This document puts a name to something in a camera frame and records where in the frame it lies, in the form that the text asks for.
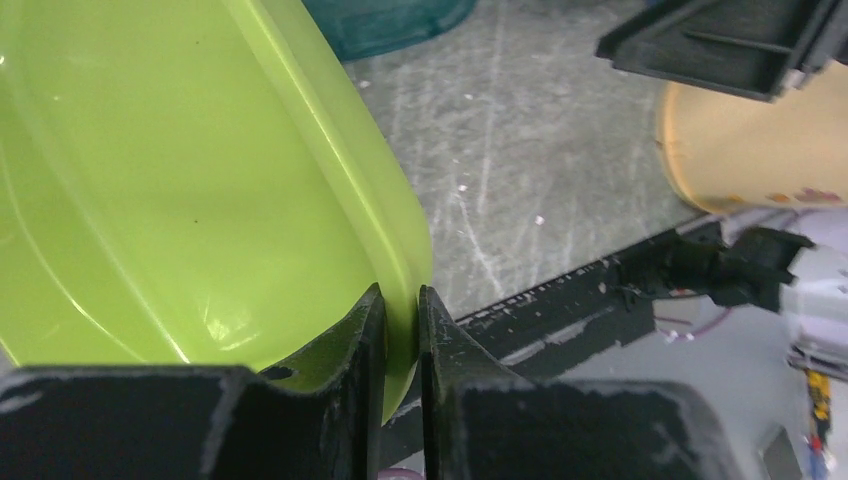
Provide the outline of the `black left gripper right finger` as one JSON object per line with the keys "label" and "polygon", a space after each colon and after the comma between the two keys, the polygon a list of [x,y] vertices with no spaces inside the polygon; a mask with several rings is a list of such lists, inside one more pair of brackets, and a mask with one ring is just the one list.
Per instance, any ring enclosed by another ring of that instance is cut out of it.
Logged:
{"label": "black left gripper right finger", "polygon": [[719,418],[668,381],[532,379],[496,360],[421,288],[430,479],[739,479]]}

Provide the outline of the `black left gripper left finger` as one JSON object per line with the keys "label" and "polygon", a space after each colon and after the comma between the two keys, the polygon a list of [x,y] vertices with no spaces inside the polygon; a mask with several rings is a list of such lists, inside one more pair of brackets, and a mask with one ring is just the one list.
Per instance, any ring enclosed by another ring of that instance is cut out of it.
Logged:
{"label": "black left gripper left finger", "polygon": [[38,366],[1,380],[5,479],[373,479],[385,302],[261,372],[242,366]]}

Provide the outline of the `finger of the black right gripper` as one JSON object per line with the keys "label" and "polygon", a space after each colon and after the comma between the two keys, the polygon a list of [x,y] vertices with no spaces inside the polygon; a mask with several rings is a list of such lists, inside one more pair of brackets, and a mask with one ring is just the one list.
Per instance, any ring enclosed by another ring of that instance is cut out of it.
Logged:
{"label": "finger of the black right gripper", "polygon": [[650,1],[598,41],[613,68],[770,102],[845,60],[843,0]]}

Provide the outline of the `cream cartoon bucket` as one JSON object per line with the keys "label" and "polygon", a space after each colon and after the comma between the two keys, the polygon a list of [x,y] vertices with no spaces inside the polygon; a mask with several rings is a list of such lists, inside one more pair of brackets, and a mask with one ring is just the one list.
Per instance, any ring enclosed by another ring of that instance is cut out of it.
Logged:
{"label": "cream cartoon bucket", "polygon": [[772,102],[670,82],[655,141],[670,186],[701,210],[844,207],[847,68],[834,62]]}

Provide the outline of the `lime green basket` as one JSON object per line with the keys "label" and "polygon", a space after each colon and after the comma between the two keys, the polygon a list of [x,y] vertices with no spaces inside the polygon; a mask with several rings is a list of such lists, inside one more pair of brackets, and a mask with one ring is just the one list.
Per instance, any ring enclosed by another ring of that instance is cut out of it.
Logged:
{"label": "lime green basket", "polygon": [[1,348],[264,369],[372,284],[411,384],[426,215],[298,1],[1,5]]}

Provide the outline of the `dark green basket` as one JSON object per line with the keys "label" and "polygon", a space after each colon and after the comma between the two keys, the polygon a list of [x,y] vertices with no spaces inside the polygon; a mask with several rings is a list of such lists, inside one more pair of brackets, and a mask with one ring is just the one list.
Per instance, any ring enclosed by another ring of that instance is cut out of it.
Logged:
{"label": "dark green basket", "polygon": [[436,38],[462,23],[475,0],[305,0],[337,58],[350,62]]}

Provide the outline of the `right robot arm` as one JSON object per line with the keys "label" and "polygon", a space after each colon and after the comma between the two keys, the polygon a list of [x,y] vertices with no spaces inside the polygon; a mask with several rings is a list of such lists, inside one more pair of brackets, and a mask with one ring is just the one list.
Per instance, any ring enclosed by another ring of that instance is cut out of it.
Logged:
{"label": "right robot arm", "polygon": [[[596,54],[663,79],[656,141],[676,194],[714,214],[847,207],[847,5],[843,1],[653,1]],[[786,227],[734,240],[672,235],[619,263],[626,300],[706,296],[788,317],[788,363],[847,377],[847,220],[827,247]]]}

